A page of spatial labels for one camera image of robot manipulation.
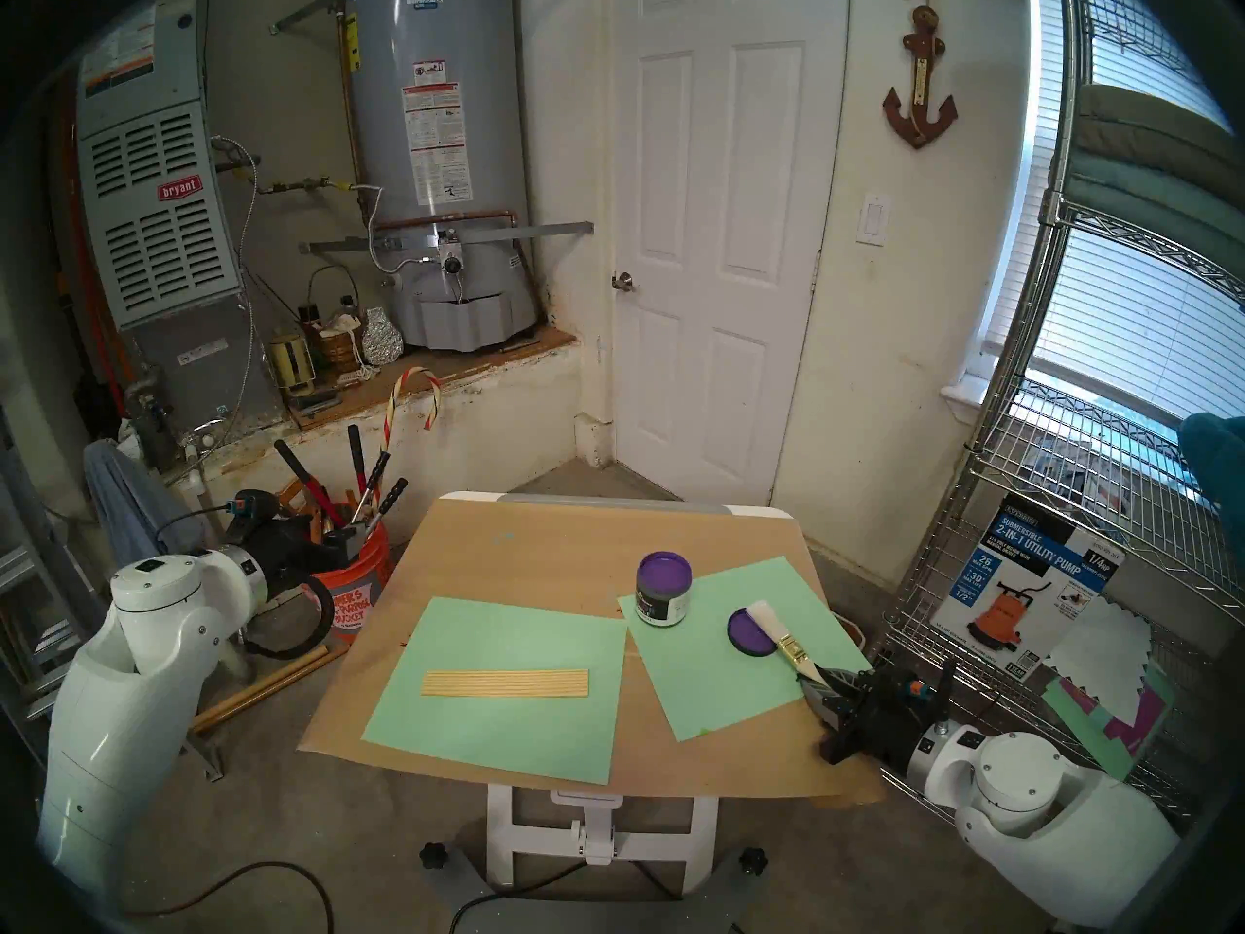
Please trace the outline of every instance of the water heater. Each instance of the water heater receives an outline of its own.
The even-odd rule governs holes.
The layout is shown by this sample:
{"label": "water heater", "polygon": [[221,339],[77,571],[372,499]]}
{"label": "water heater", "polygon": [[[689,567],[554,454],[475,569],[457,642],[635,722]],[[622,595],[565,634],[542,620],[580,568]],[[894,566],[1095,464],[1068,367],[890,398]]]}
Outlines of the water heater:
{"label": "water heater", "polygon": [[118,328],[238,290],[208,146],[204,0],[154,0],[83,56],[82,203]]}
{"label": "water heater", "polygon": [[537,320],[509,240],[528,218],[513,0],[347,0],[361,182],[383,187],[376,245],[407,344],[472,351]]}

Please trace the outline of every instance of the white door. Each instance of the white door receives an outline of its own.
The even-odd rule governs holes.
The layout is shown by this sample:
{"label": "white door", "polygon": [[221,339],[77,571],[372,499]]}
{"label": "white door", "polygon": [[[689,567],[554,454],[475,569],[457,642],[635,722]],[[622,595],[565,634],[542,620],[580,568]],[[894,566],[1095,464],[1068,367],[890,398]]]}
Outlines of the white door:
{"label": "white door", "polygon": [[614,265],[634,286],[615,293],[618,457],[686,499],[766,504],[825,220],[847,0],[615,0],[614,20]]}

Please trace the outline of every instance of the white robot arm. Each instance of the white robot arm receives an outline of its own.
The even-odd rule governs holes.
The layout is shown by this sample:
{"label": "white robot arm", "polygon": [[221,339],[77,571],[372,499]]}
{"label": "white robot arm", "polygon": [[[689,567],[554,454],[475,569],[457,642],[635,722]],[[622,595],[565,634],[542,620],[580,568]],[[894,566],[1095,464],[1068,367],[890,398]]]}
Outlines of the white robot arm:
{"label": "white robot arm", "polygon": [[[255,494],[266,493],[251,493],[251,504]],[[113,897],[126,836],[177,760],[228,636],[269,595],[298,583],[320,601],[312,635],[276,653],[244,648],[290,659],[320,643],[332,623],[332,597],[310,573],[349,564],[355,549],[312,545],[305,523],[276,518],[275,506],[270,512],[234,519],[227,538],[240,544],[121,569],[103,626],[65,676],[52,709],[37,844],[98,902]]]}
{"label": "white robot arm", "polygon": [[950,663],[936,692],[890,665],[855,679],[827,674],[827,685],[803,680],[814,712],[837,731],[822,756],[878,757],[954,809],[961,839],[1043,910],[1108,927],[1175,849],[1175,831],[1147,796],[1040,736],[987,736],[949,719],[954,675]]}

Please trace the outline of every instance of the wooden dowel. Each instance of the wooden dowel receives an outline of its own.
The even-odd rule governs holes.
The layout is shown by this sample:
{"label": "wooden dowel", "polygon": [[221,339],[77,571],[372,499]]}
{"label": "wooden dowel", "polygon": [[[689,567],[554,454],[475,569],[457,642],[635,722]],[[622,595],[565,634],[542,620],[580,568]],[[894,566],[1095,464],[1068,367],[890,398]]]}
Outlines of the wooden dowel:
{"label": "wooden dowel", "polygon": [[586,669],[430,670],[425,696],[586,696]]}
{"label": "wooden dowel", "polygon": [[213,726],[224,722],[230,716],[242,712],[248,706],[254,706],[256,702],[266,700],[274,692],[296,682],[303,679],[303,676],[320,669],[320,666],[327,665],[347,649],[350,649],[350,646],[340,646],[330,653],[327,646],[316,646],[306,655],[286,663],[279,670],[270,672],[261,680],[249,685],[247,689],[235,692],[233,696],[229,696],[200,712],[190,724],[190,732],[200,734],[204,730],[209,730]]}

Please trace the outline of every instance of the purple lid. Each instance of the purple lid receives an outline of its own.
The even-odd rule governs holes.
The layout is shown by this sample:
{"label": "purple lid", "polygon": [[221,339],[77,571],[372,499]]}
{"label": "purple lid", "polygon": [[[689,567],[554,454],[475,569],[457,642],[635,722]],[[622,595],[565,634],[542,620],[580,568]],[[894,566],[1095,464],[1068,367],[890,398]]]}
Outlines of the purple lid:
{"label": "purple lid", "polygon": [[766,635],[766,631],[757,625],[757,621],[748,615],[747,609],[736,609],[731,618],[726,620],[726,636],[731,645],[749,656],[768,656],[778,646]]}
{"label": "purple lid", "polygon": [[692,567],[676,552],[651,552],[640,560],[635,584],[655,599],[672,599],[692,588]]}

